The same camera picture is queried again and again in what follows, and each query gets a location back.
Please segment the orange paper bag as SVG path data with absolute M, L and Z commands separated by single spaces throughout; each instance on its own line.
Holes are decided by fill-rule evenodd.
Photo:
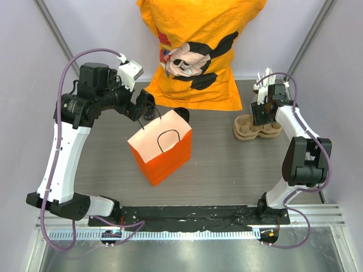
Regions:
M 192 128 L 172 109 L 142 126 L 128 145 L 140 171 L 156 186 L 191 158 Z

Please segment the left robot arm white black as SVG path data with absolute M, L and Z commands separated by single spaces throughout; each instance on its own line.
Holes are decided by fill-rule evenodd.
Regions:
M 142 73 L 142 66 L 134 61 L 126 61 L 118 69 L 91 62 L 80 67 L 73 90 L 61 96 L 61 116 L 54 119 L 54 138 L 44 179 L 36 192 L 27 195 L 28 205 L 74 221 L 86 216 L 100 216 L 108 226 L 120 221 L 119 201 L 76 193 L 74 179 L 83 145 L 103 111 L 113 109 L 131 121 L 138 121 L 146 112 L 145 90 L 135 103 L 131 101 Z

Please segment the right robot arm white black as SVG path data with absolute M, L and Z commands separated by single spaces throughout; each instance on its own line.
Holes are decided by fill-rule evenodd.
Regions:
M 331 166 L 332 142 L 313 132 L 303 119 L 299 107 L 288 98 L 283 84 L 254 85 L 252 102 L 254 125 L 279 124 L 290 140 L 281 167 L 282 178 L 258 200 L 256 217 L 264 224 L 281 218 L 288 203 L 300 192 L 324 184 Z

